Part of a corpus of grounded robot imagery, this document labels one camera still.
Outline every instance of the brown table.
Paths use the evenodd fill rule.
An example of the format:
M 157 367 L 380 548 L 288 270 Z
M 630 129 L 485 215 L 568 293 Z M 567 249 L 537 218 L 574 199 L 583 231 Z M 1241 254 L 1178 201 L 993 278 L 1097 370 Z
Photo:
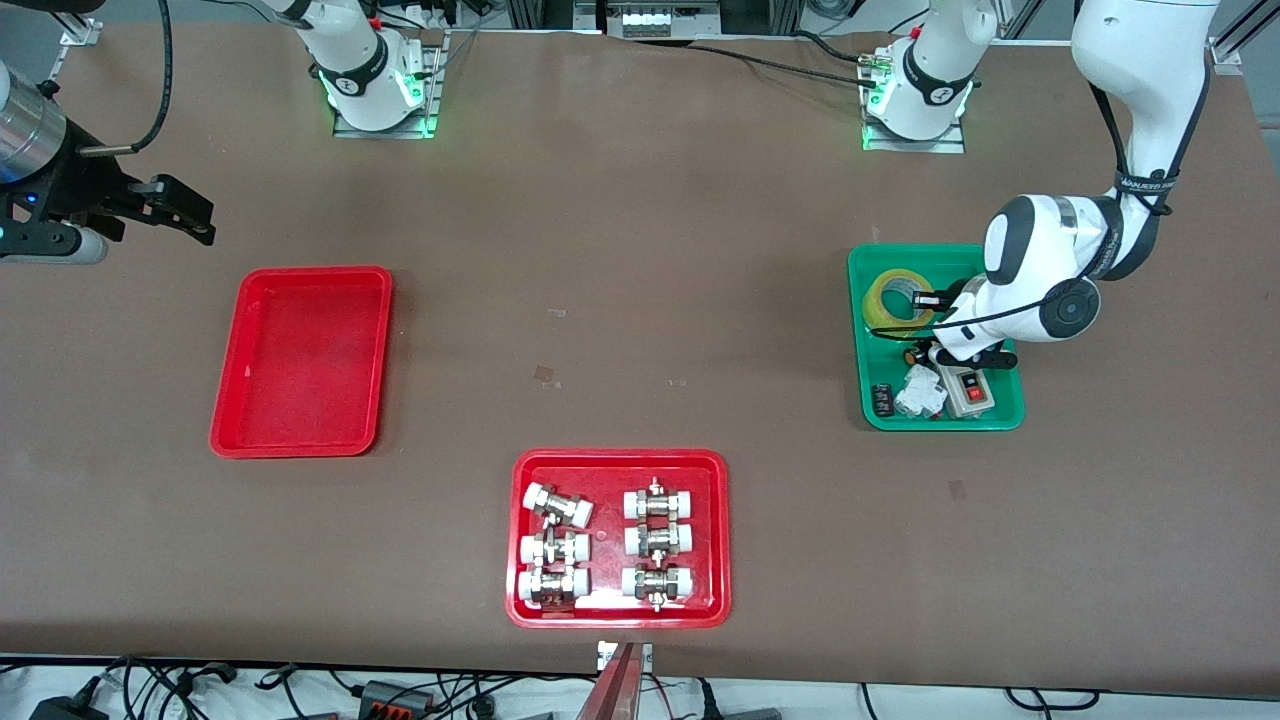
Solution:
M 157 35 L 76 50 L 68 114 L 140 136 Z M 3 650 L 588 671 L 603 633 L 503 614 L 512 464 L 701 446 L 733 612 L 616 633 L 660 673 L 1280 694 L 1280 193 L 1240 78 L 1142 272 L 1024 346 L 1023 427 L 922 437 L 861 418 L 845 258 L 1105 188 L 1065 49 L 992 50 L 970 151 L 922 156 L 861 151 L 847 87 L 576 35 L 479 38 L 434 141 L 339 141 L 288 31 L 175 35 L 124 164 L 214 199 L 218 245 L 131 227 L 97 268 L 0 272 Z M 215 457 L 241 278 L 365 263 L 398 283 L 374 450 Z

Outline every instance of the silver metal cylinder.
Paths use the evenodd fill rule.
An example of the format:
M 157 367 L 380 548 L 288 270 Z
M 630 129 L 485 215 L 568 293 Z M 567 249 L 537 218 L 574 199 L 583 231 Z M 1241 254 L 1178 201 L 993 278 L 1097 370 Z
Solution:
M 27 78 L 0 63 L 0 183 L 47 165 L 67 136 L 67 115 Z

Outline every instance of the white floor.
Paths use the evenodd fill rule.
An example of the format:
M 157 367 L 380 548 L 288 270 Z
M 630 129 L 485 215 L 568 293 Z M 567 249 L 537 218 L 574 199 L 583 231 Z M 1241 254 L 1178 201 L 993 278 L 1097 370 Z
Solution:
M 0 717 L 4 720 L 26 720 L 41 700 L 56 696 L 73 696 L 76 691 L 92 676 L 93 667 L 45 666 L 15 670 L 0 675 Z M 230 685 L 221 684 L 216 678 L 202 678 L 192 701 L 210 720 L 291 720 L 296 714 L 289 708 L 284 691 L 260 691 L 253 683 L 264 675 L 264 670 L 242 670 Z M 120 671 L 113 674 L 120 676 Z M 348 683 L 365 683 L 379 679 L 401 685 L 412 685 L 438 679 L 430 674 L 396 673 L 340 673 Z M 145 673 L 136 670 L 131 680 L 131 692 L 142 689 Z M 703 697 L 696 682 L 687 678 L 663 678 L 664 683 L 677 683 L 667 688 L 672 714 L 681 717 L 696 714 L 701 717 Z M 767 680 L 723 680 L 712 679 L 712 687 L 719 708 L 724 714 L 776 707 L 787 720 L 792 719 L 869 719 L 865 705 L 858 693 L 858 685 L 836 683 L 781 683 Z M 338 712 L 343 720 L 357 716 L 357 700 L 339 688 L 325 673 L 300 671 L 291 685 L 303 712 Z M 536 714 L 554 712 L 557 719 L 576 717 L 582 701 L 591 685 L 582 680 L 544 682 L 536 679 L 521 680 L 494 693 L 497 716 L 499 720 L 521 720 Z M 667 708 L 653 683 L 648 679 L 641 693 L 640 720 L 668 720 Z M 915 685 L 870 685 L 872 702 L 881 720 L 1038 720 L 1041 714 L 1027 712 L 1012 706 L 998 689 L 989 688 L 943 688 Z M 1030 702 L 1028 693 L 1021 696 Z M 95 698 L 93 707 L 108 714 L 111 720 L 127 720 L 118 687 L 104 682 Z M 1048 702 L 1074 705 L 1084 700 L 1079 693 L 1046 693 Z M 159 702 L 152 702 L 146 717 L 159 720 Z M 1132 717 L 1152 717 L 1161 720 L 1257 720 L 1280 719 L 1280 702 L 1179 698 L 1157 696 L 1103 694 L 1092 710 L 1078 714 L 1057 712 L 1071 720 L 1119 720 Z M 180 717 L 177 705 L 166 714 L 169 719 Z

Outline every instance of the metal valve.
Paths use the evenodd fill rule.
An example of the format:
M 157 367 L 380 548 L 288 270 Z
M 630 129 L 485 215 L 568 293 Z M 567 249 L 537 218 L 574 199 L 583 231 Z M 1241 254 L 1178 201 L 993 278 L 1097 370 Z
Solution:
M 575 528 L 586 528 L 594 507 L 576 495 L 573 497 L 556 495 L 556 488 L 540 483 L 530 483 L 529 489 L 525 491 L 524 505 L 541 515 L 548 525 L 568 521 Z
M 687 523 L 675 523 L 666 528 L 654 529 L 640 523 L 635 528 L 623 529 L 622 538 L 627 555 L 650 557 L 658 565 L 662 565 L 667 556 L 694 550 L 694 528 Z
M 591 537 L 585 533 L 567 530 L 564 537 L 556 537 L 556 528 L 547 528 L 541 534 L 520 538 L 520 561 L 526 565 L 552 565 L 563 561 L 564 565 L 586 562 L 591 559 Z
M 586 568 L 566 568 L 563 573 L 541 568 L 522 570 L 516 584 L 521 600 L 538 605 L 566 605 L 591 594 Z
M 689 500 L 689 491 L 669 495 L 654 478 L 646 491 L 622 493 L 622 515 L 627 520 L 641 521 L 650 515 L 666 515 L 675 524 L 676 520 L 689 519 L 692 510 Z
M 646 570 L 644 565 L 622 569 L 622 594 L 648 600 L 654 612 L 668 602 L 694 594 L 694 577 L 689 568 Z

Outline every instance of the red tray with metal fittings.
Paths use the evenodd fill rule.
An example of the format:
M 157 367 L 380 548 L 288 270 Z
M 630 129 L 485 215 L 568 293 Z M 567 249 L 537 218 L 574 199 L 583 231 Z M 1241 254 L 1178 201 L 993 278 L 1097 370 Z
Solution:
M 657 477 L 671 493 L 689 491 L 692 550 L 667 560 L 689 568 L 692 593 L 654 611 L 648 601 L 622 593 L 622 569 L 641 560 L 627 556 L 623 529 L 636 527 L 622 514 L 622 495 L 649 487 Z M 540 609 L 520 597 L 517 575 L 531 566 L 520 561 L 520 538 L 543 529 L 543 519 L 522 505 L 531 483 L 554 487 L 562 496 L 581 496 L 595 505 L 586 524 L 591 559 L 591 592 L 571 606 Z M 654 519 L 664 527 L 666 519 Z M 645 559 L 645 566 L 657 566 Z M 563 570 L 563 564 L 548 566 Z M 530 450 L 516 462 L 511 487 L 507 537 L 507 616 L 521 628 L 714 628 L 730 612 L 728 466 L 709 450 Z

